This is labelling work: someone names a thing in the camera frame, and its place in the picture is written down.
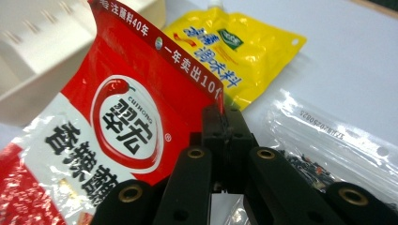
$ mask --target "white plastic container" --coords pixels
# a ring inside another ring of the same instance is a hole
[[[157,27],[164,0],[119,0]],[[0,7],[0,123],[25,126],[75,74],[96,35],[84,0],[3,0]]]

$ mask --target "white surface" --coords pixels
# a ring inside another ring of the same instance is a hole
[[[267,92],[244,112],[254,135],[267,107],[262,102],[283,88],[398,145],[398,20],[345,0],[225,0],[223,4],[228,12],[242,12],[308,39]],[[166,8],[169,23],[188,10],[207,8],[207,1],[166,0]],[[1,144],[14,135],[14,127],[0,127]],[[213,203],[212,224],[222,224],[225,212],[220,208],[230,206],[228,201]]]

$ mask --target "yellow package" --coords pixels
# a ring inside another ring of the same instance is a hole
[[[306,38],[219,7],[193,11],[163,32],[224,84],[225,103],[245,109],[292,60]]]

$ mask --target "red plastic bag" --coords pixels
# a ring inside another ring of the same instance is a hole
[[[119,182],[174,168],[222,84],[116,1],[91,1],[97,37],[79,71],[0,153],[1,224],[87,224]]]

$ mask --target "clear plastic bag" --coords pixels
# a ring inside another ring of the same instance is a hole
[[[237,202],[231,208],[231,212],[225,220],[224,225],[250,225],[249,217],[243,206],[243,195],[237,199]]]
[[[340,122],[284,90],[265,115],[261,137],[266,136],[272,137],[268,147],[285,150],[287,158],[308,157],[333,174],[334,180],[366,188],[385,203],[398,203],[397,146]]]

